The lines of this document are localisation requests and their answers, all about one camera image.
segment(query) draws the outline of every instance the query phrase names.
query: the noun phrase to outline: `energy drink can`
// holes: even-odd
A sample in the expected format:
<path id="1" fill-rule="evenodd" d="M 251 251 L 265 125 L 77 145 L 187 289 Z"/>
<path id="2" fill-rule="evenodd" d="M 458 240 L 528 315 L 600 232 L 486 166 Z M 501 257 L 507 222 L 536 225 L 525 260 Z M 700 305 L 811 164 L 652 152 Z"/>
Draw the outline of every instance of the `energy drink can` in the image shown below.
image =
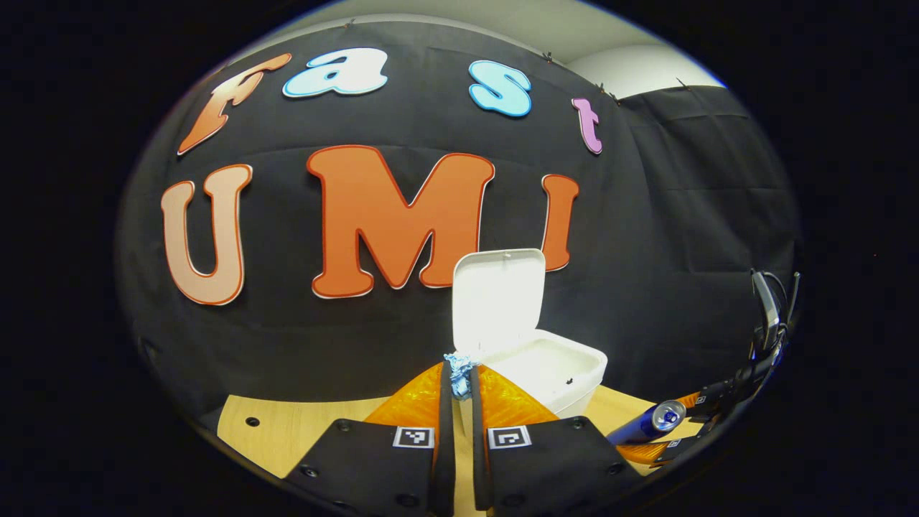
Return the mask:
<path id="1" fill-rule="evenodd" d="M 613 445 L 647 443 L 667 435 L 686 417 L 686 406 L 677 400 L 666 400 L 651 406 L 638 418 L 612 431 L 607 440 Z"/>

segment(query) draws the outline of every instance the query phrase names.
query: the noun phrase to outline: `peach letter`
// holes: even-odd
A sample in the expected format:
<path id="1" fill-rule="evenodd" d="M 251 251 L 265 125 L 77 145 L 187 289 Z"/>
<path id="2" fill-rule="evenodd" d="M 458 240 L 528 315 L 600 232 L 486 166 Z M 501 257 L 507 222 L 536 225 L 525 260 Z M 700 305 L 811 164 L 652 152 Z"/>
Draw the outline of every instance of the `peach letter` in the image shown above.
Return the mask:
<path id="1" fill-rule="evenodd" d="M 223 108 L 227 102 L 232 101 L 234 106 L 239 106 L 241 102 L 249 97 L 255 87 L 258 86 L 265 70 L 277 70 L 290 61 L 290 54 L 281 54 L 276 58 L 269 59 L 264 63 L 257 64 L 252 68 L 234 75 L 227 79 L 220 86 L 210 92 L 210 100 L 205 105 L 195 125 L 192 126 L 191 132 L 185 137 L 185 140 L 178 146 L 178 155 L 187 153 L 192 147 L 209 139 L 227 123 L 229 116 L 223 114 Z"/>
<path id="2" fill-rule="evenodd" d="M 195 269 L 188 255 L 186 209 L 195 193 L 191 181 L 176 183 L 163 193 L 163 240 L 166 263 L 179 291 L 204 305 L 226 305 L 243 289 L 243 247 L 239 236 L 239 194 L 252 179 L 252 168 L 234 165 L 215 170 L 204 180 L 211 197 L 214 238 L 214 271 Z"/>
<path id="3" fill-rule="evenodd" d="M 573 179 L 549 174 L 542 179 L 542 189 L 549 196 L 546 203 L 546 232 L 542 236 L 542 254 L 546 256 L 546 271 L 560 270 L 568 265 L 568 230 L 572 223 L 572 205 L 580 189 Z"/>
<path id="4" fill-rule="evenodd" d="M 312 281 L 317 296 L 373 289 L 373 276 L 357 257 L 360 239 L 394 289 L 408 282 L 432 234 L 431 259 L 418 275 L 428 287 L 451 285 L 456 263 L 479 250 L 482 196 L 494 177 L 494 166 L 480 156 L 442 157 L 411 204 L 373 147 L 328 147 L 313 153 L 306 167 L 323 183 L 323 273 Z"/>

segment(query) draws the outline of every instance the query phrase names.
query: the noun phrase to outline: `can lid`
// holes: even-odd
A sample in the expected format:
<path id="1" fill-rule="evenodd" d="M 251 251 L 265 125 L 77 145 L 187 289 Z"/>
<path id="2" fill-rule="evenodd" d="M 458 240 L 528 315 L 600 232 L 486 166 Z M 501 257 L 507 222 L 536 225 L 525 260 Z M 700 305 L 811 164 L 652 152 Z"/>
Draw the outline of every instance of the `can lid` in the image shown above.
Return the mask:
<path id="1" fill-rule="evenodd" d="M 658 431 L 672 431 L 686 416 L 686 406 L 678 400 L 660 403 L 651 415 L 651 425 Z"/>

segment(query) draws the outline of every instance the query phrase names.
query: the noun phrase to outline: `white plastic box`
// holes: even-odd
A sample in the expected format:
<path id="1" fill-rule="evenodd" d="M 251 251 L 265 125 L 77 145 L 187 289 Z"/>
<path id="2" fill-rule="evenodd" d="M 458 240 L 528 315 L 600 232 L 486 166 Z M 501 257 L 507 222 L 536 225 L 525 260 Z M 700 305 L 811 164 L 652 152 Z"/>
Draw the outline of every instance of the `white plastic box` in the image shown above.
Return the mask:
<path id="1" fill-rule="evenodd" d="M 584 414 L 603 380 L 607 356 L 536 328 L 545 279 L 546 258 L 538 249 L 463 257 L 453 271 L 453 344 L 566 419 Z M 459 403 L 467 437 L 471 402 Z"/>

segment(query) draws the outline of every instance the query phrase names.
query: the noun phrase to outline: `black backdrop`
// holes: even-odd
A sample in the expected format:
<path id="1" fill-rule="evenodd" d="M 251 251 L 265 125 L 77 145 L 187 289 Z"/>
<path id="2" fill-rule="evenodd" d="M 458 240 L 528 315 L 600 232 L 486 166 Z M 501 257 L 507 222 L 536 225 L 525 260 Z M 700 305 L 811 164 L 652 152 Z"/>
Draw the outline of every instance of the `black backdrop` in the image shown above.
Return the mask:
<path id="1" fill-rule="evenodd" d="M 362 96 L 286 98 L 284 83 L 319 55 L 387 52 L 387 84 Z M 214 87 L 289 52 L 226 125 L 176 156 Z M 512 119 L 469 97 L 469 64 L 487 59 L 529 78 L 533 108 Z M 588 98 L 600 155 L 587 151 L 572 98 Z M 698 86 L 622 100 L 537 54 L 482 34 L 414 22 L 358 24 L 287 40 L 221 70 L 172 110 L 126 191 L 116 246 L 122 299 L 139 351 L 195 415 L 228 394 L 332 401 L 386 396 L 453 351 L 450 289 L 417 272 L 401 290 L 382 279 L 365 296 L 311 292 L 322 271 L 322 194 L 305 170 L 323 147 L 381 150 L 410 200 L 437 160 L 480 155 L 495 166 L 482 206 L 480 250 L 539 247 L 547 174 L 574 179 L 571 262 L 547 273 L 539 328 L 608 357 L 604 385 L 662 400 L 726 377 L 745 359 L 755 302 L 750 268 L 790 284 L 800 246 L 796 203 L 771 144 L 724 88 Z M 159 199 L 246 163 L 240 226 L 245 286 L 225 306 L 188 300 L 165 264 Z M 188 206 L 198 270 L 214 265 L 210 202 Z M 418 264 L 428 261 L 426 247 Z"/>
<path id="2" fill-rule="evenodd" d="M 312 514 L 178 417 L 131 346 L 110 268 L 118 201 L 152 128 L 228 50 L 307 5 L 119 6 L 34 3 L 7 18 L 10 117 L 20 129 L 12 163 L 24 158 L 13 172 L 37 183 L 10 195 L 13 206 L 31 203 L 33 216 L 8 231 L 39 251 L 33 268 L 60 273 L 11 275 L 9 287 L 27 281 L 23 292 L 43 294 L 63 284 L 70 298 L 26 298 L 9 321 L 29 334 L 5 348 L 5 502 L 14 515 Z M 800 195 L 811 251 L 794 353 L 775 382 L 719 451 L 662 480 L 656 495 L 666 498 L 638 514 L 915 507 L 902 475 L 911 428 L 888 424 L 910 393 L 902 352 L 912 347 L 893 339 L 906 301 L 898 286 L 914 263 L 902 238 L 915 191 L 915 176 L 904 174 L 912 133 L 902 130 L 912 123 L 905 72 L 914 31 L 902 7 L 616 3 L 715 70 L 764 125 Z M 165 55 L 181 58 L 162 66 Z M 87 203 L 97 198 L 101 210 Z M 65 248 L 76 251 L 61 261 Z"/>

